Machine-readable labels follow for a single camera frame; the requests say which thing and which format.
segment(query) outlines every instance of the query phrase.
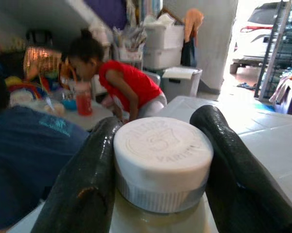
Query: car wheel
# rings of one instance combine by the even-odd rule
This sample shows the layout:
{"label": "car wheel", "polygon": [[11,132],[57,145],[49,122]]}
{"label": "car wheel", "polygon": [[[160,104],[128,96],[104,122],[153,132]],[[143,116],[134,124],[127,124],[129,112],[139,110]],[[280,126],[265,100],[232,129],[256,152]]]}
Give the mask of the car wheel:
{"label": "car wheel", "polygon": [[230,74],[236,74],[239,68],[239,64],[233,63],[230,65]]}

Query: bin lid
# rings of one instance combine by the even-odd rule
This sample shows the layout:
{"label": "bin lid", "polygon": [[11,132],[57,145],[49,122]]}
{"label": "bin lid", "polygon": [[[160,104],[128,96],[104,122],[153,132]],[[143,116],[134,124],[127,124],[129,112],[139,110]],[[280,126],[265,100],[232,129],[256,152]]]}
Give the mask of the bin lid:
{"label": "bin lid", "polygon": [[162,78],[166,79],[191,79],[193,75],[202,72],[201,69],[189,67],[171,67],[165,70]]}

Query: purple cloth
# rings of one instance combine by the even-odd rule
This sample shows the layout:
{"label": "purple cloth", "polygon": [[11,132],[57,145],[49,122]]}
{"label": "purple cloth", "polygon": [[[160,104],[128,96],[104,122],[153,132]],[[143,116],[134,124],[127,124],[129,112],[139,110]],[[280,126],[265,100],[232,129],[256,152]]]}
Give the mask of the purple cloth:
{"label": "purple cloth", "polygon": [[126,25],[126,1],[125,0],[85,0],[88,6],[111,29],[116,27],[123,29]]}

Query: white car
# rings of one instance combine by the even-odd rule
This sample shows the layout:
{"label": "white car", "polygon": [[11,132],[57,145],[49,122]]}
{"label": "white car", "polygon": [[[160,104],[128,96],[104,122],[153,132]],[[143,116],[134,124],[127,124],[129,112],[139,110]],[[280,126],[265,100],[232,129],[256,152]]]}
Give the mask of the white car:
{"label": "white car", "polygon": [[236,74],[239,67],[262,64],[278,5],[279,2],[265,3],[253,11],[237,36],[233,64],[230,65],[231,74]]}

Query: plastic storage bin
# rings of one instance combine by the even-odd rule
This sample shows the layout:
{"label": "plastic storage bin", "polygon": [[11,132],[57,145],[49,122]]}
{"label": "plastic storage bin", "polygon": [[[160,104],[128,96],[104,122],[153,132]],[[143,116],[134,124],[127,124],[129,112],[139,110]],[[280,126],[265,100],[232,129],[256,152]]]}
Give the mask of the plastic storage bin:
{"label": "plastic storage bin", "polygon": [[201,69],[185,67],[172,67],[167,69],[162,77],[162,88],[167,101],[172,101],[177,96],[196,97]]}
{"label": "plastic storage bin", "polygon": [[184,44],[184,26],[146,26],[146,47],[152,49],[174,49]]}
{"label": "plastic storage bin", "polygon": [[168,50],[149,49],[144,51],[144,67],[148,69],[165,69],[180,65],[182,47]]}

